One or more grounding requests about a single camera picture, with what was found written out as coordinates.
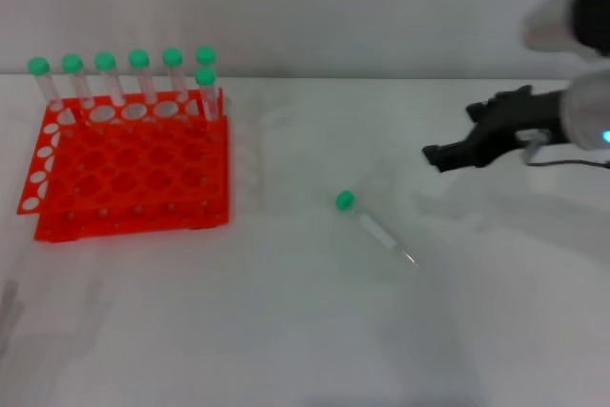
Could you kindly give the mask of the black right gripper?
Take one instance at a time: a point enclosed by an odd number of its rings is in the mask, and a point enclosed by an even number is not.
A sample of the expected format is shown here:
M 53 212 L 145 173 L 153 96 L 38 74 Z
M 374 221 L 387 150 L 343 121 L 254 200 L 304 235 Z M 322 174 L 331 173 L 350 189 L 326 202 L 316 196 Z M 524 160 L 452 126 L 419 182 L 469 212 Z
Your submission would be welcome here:
M 423 156 L 440 173 L 445 173 L 483 168 L 506 153 L 524 149 L 519 132 L 547 131 L 551 145 L 567 144 L 560 119 L 563 91 L 538 94 L 532 91 L 532 85 L 525 85 L 468 105 L 466 112 L 474 123 L 469 139 L 425 146 L 421 150 Z

